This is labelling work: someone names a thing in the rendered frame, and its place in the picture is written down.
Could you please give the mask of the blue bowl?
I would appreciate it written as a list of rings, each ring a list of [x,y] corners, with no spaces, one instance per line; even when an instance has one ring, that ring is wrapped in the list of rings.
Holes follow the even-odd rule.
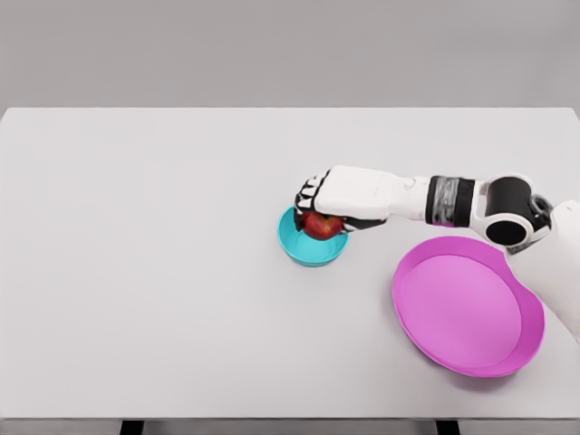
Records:
[[[308,267],[326,266],[338,258],[349,242],[348,234],[339,234],[329,240],[320,241],[297,231],[294,222],[294,207],[287,208],[278,219],[276,233],[279,245],[297,264]]]

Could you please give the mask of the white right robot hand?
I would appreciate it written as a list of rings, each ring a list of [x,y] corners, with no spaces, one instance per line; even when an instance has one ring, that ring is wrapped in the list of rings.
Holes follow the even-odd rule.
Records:
[[[334,166],[308,179],[295,196],[294,222],[305,230],[312,213],[342,220],[341,231],[377,227],[390,217],[412,218],[406,179],[388,172]]]

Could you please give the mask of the red apple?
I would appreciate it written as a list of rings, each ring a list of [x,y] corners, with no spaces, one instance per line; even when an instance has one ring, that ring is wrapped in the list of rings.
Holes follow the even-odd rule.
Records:
[[[318,212],[305,212],[302,217],[304,233],[319,241],[325,241],[343,231],[343,219]]]

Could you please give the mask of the pink plate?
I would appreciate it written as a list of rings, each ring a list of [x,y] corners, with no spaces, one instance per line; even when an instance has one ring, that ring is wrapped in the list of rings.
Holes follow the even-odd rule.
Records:
[[[499,378],[528,365],[545,336],[539,299],[522,286],[503,253],[468,237],[434,237],[408,251],[391,298],[409,339],[442,367]]]

